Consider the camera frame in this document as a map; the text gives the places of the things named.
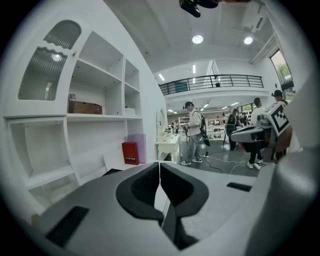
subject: recessed light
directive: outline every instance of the recessed light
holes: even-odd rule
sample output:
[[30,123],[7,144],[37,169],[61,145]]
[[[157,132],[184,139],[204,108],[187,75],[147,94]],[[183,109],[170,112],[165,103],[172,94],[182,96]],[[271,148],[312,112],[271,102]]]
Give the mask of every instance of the recessed light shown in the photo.
[[55,61],[58,62],[61,59],[61,55],[60,54],[54,54],[51,56],[51,58]]
[[159,74],[159,77],[161,78],[162,81],[164,81],[164,77],[162,76],[162,74]]
[[244,39],[244,43],[245,43],[246,45],[250,45],[250,44],[252,43],[252,41],[253,41],[253,39],[252,39],[251,36],[248,36],[248,37],[246,37],[246,38]]
[[202,43],[203,40],[204,40],[204,38],[199,34],[195,35],[192,38],[192,42],[194,42],[195,44],[200,44],[200,43]]

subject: ceiling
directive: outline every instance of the ceiling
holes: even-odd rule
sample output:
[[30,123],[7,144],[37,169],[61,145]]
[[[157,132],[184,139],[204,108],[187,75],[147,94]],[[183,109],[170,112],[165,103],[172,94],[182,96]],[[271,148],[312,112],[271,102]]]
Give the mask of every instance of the ceiling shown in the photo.
[[[205,110],[221,110],[223,107],[230,106],[233,103],[239,102],[239,104],[236,104],[232,107],[240,107],[246,104],[253,103],[255,99],[255,96],[245,96],[245,95],[236,95],[236,96],[220,96],[220,97],[207,97],[207,98],[196,98],[193,99],[192,102],[194,103],[194,106],[198,109],[201,109],[204,107],[205,104],[209,104]],[[167,110],[173,110],[177,113],[179,112],[185,112],[186,110],[183,110],[183,105],[186,103],[186,100],[181,101],[175,101],[166,103],[166,109]]]
[[[211,67],[212,61],[196,61],[187,64],[182,64],[174,67],[167,68],[165,70],[161,70],[160,72],[154,73],[154,77],[156,82],[161,85],[164,83],[169,83],[172,81],[192,78],[192,77],[200,77],[206,76],[208,67]],[[162,81],[159,77],[159,74],[163,76],[165,81]]]
[[[178,0],[104,0],[126,28],[153,73],[190,62],[217,59],[251,60],[273,33],[268,18],[260,31],[243,26],[247,3],[198,6],[195,18]],[[194,44],[192,37],[202,35]],[[244,44],[251,36],[254,41]]]

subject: black railing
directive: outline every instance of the black railing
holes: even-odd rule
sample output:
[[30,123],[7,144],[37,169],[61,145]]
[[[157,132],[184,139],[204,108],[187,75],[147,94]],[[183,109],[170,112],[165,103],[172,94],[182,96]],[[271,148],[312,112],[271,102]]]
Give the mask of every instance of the black railing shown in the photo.
[[263,88],[262,77],[243,74],[203,75],[159,84],[163,95],[216,87]]

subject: frosted glass panel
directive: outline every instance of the frosted glass panel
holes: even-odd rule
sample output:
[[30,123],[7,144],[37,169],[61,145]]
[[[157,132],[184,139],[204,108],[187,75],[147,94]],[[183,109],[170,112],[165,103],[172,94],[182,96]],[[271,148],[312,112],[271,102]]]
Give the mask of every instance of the frosted glass panel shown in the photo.
[[54,101],[67,56],[37,48],[22,78],[18,99]]
[[64,20],[55,25],[43,40],[71,50],[80,34],[81,28],[77,23]]

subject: sneakers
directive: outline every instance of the sneakers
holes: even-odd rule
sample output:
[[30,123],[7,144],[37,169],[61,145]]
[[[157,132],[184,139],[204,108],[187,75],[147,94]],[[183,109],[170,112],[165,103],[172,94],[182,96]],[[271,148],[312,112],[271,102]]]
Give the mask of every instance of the sneakers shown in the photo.
[[254,166],[256,169],[261,170],[261,166],[260,166],[259,164],[254,163],[253,166]]
[[191,165],[191,162],[182,161],[181,165],[182,166],[189,166],[189,165]]
[[202,163],[202,159],[200,159],[200,160],[192,159],[192,162],[194,162],[194,163]]
[[249,169],[256,168],[258,170],[261,170],[261,166],[259,164],[257,164],[257,163],[249,163],[248,162],[246,165],[249,167]]
[[249,162],[248,162],[246,165],[249,167],[249,169],[253,169],[253,168],[254,168],[253,163],[249,163]]

